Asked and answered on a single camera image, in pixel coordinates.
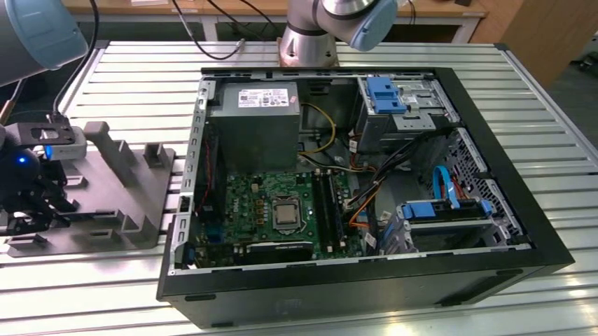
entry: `ram slot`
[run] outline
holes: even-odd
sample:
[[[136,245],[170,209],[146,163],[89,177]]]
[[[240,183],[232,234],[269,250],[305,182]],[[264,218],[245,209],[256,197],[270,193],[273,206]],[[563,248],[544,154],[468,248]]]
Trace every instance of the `ram slot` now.
[[[329,171],[316,171],[310,174],[310,186],[317,220],[318,246],[321,252],[329,253],[345,246],[341,215]]]

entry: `motherboard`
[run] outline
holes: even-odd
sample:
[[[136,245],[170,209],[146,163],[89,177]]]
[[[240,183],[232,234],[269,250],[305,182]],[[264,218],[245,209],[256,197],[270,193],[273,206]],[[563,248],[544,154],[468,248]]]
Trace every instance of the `motherboard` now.
[[[357,232],[348,232],[337,218],[340,233],[322,228],[318,213],[325,202],[317,200],[313,181],[320,176],[313,173],[264,173],[229,175],[225,182],[225,220],[221,225],[205,225],[200,239],[205,241],[197,248],[196,262],[205,267],[224,267],[242,264],[241,255],[246,248],[282,249],[289,246],[292,253],[306,253],[301,258],[310,260],[349,258],[361,256]],[[326,200],[332,208],[341,209],[350,196],[346,175],[337,172],[326,176],[330,181]],[[332,247],[326,236],[337,235]]]

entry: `power supply label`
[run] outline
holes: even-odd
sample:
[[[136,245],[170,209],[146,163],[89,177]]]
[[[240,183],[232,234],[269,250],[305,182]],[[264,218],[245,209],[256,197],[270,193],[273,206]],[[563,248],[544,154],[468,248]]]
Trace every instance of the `power supply label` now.
[[[238,91],[238,107],[285,107],[288,105],[286,89]]]

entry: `cpu socket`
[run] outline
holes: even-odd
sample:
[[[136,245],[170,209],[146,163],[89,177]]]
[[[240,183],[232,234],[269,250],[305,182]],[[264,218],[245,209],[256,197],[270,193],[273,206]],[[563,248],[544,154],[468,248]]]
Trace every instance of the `cpu socket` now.
[[[294,231],[300,228],[300,203],[298,199],[272,200],[272,227],[277,231]]]

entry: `green circuit board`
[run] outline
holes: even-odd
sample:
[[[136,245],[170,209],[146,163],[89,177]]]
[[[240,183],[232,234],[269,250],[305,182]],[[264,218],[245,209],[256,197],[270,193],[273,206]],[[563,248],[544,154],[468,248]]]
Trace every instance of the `green circuit board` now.
[[[332,176],[334,202],[349,197],[345,173]],[[280,232],[273,225],[272,204],[276,200],[297,200],[301,227]],[[360,238],[354,234],[345,239],[340,251],[321,252],[318,247],[317,221],[309,173],[266,173],[230,175],[225,187],[225,222],[222,244],[305,241],[313,244],[312,259],[332,259],[361,256]],[[212,266],[226,266],[232,260],[224,255],[213,257]]]

